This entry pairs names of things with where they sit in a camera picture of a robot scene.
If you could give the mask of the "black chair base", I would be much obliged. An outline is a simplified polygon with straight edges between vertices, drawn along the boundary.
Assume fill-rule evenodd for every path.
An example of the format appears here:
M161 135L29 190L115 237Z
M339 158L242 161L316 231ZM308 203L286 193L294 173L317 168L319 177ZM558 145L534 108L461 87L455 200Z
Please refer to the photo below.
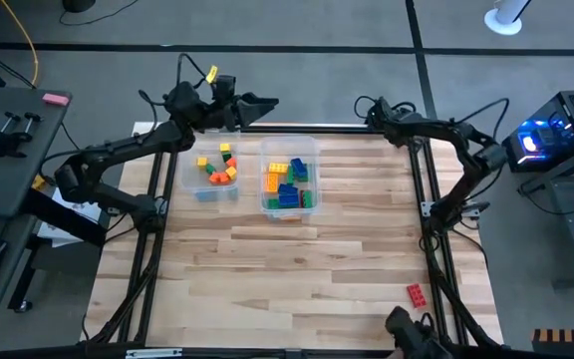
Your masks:
M97 0L62 0L63 8L70 13L83 13L90 10Z

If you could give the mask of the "white stand base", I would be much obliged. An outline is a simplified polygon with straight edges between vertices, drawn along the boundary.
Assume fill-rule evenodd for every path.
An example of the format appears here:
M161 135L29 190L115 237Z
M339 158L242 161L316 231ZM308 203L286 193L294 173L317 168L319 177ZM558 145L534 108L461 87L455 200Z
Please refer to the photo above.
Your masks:
M484 24L499 35L516 35L522 29L520 17L530 2L531 0L495 0L493 8L484 15Z

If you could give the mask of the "white paper sheet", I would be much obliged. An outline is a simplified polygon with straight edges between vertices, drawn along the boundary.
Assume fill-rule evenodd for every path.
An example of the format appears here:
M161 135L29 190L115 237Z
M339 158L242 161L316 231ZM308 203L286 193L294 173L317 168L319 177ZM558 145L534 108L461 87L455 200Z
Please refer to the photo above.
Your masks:
M73 210L77 215L85 217L95 223L99 223L102 216L102 211L96 203L75 203L63 200L61 193L57 188L52 195L52 200ZM80 238L46 222L41 222L37 236L49 240L53 248L82 242Z

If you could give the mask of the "black metal table frame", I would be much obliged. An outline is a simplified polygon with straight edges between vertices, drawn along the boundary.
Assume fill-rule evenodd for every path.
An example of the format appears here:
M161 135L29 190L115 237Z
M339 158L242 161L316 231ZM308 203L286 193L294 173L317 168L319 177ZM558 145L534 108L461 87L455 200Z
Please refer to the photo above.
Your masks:
M270 220L259 204L260 144L309 136L320 154L321 207L297 221ZM422 155L379 135L272 131L238 141L238 200L199 202L174 169L150 175L145 157L125 164L132 194L171 193L153 296L142 296L129 336L185 356L384 356L394 346L385 320L414 308L407 286L428 290L419 240L423 206L446 192L461 167L449 143L432 143L431 183Z

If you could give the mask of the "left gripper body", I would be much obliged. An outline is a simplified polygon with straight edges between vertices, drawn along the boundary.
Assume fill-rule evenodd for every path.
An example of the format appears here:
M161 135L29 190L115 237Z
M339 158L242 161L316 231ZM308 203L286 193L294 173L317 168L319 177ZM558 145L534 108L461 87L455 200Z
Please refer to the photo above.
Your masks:
M208 130L224 128L227 131L240 131L242 125L237 109L239 100L240 97L235 95L231 99L208 104L202 126Z

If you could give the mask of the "black desk clamp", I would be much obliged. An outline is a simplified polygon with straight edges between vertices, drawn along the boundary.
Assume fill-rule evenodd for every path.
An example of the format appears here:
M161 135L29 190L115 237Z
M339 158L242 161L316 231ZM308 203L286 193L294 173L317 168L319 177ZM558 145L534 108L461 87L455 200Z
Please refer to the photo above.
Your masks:
M24 114L24 118L27 119L25 130L23 132L7 132L12 123L21 121L21 117L11 112L5 112L4 115L7 117L7 121L0 129L0 158L26 158L27 155L20 152L19 147L33 140L30 128L34 124L40 124L43 121L42 117L38 114L27 112Z

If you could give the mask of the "orange black striped object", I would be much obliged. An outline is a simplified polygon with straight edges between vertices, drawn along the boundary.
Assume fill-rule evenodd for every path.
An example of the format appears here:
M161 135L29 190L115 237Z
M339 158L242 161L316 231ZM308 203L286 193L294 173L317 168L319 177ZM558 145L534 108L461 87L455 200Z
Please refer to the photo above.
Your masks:
M536 353L574 358L574 329L535 329L531 344Z

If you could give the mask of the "clear plastic bin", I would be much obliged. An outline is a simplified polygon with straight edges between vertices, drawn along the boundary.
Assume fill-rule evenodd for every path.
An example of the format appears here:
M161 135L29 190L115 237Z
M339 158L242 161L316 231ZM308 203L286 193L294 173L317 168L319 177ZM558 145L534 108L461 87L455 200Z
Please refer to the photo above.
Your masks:
M238 200L238 141L239 133L208 131L198 134L192 148L179 155L179 181L181 186L191 193L199 202L236 201ZM231 183L211 184L210 174L196 164L199 157L207 158L208 163L216 168L216 173L225 172L227 163L222 158L220 144L230 144L231 155L237 160L237 176Z

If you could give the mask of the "silver metal bracket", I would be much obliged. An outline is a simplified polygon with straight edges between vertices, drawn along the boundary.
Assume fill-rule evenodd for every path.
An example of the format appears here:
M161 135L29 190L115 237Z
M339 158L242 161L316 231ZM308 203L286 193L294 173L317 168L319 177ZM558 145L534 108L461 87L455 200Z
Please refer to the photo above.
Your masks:
M181 348L147 348L128 350L125 359L166 359L182 356Z

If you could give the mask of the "black desk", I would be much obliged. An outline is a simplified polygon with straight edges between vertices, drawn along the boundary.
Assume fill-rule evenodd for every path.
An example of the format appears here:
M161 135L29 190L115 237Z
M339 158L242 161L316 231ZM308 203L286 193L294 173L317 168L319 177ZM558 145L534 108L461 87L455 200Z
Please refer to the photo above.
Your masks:
M67 109L43 101L42 90L0 88L0 128L10 114L24 127L27 113L41 118L31 127L32 140L20 146L23 158L0 158L0 239L6 249L0 265L0 304L13 277L28 239L38 220L50 223L91 244L101 246L106 230L32 189L32 182L60 130Z

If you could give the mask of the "clear bin with paper label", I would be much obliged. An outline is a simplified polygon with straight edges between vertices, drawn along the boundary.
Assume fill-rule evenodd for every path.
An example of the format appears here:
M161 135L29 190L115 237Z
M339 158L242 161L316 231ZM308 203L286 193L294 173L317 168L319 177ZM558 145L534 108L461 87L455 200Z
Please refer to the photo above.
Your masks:
M314 214L322 204L322 193L320 186L320 170L318 156L320 154L316 140L309 136L286 136L286 137L270 137L265 138L260 144L260 157L259 157L259 204L260 210L270 220L281 220L281 216L285 215L301 215L301 219ZM269 174L268 165L270 163L288 164L295 158L300 158L308 169L308 182L289 183L298 188L298 195L300 190L309 190L313 197L313 206L311 208L277 208L269 209L268 200L270 198L278 199L277 193L266 193L264 191L265 176ZM287 174L279 175L280 183L286 182Z

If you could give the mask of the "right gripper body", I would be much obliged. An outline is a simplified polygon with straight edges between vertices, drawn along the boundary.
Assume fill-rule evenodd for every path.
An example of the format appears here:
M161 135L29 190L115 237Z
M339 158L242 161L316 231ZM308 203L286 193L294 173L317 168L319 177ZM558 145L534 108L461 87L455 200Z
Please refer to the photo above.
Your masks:
M400 102L391 106L385 98L377 98L368 109L366 125L371 130L382 132L389 143L407 143L410 137L401 134L399 122L414 111L414 103Z

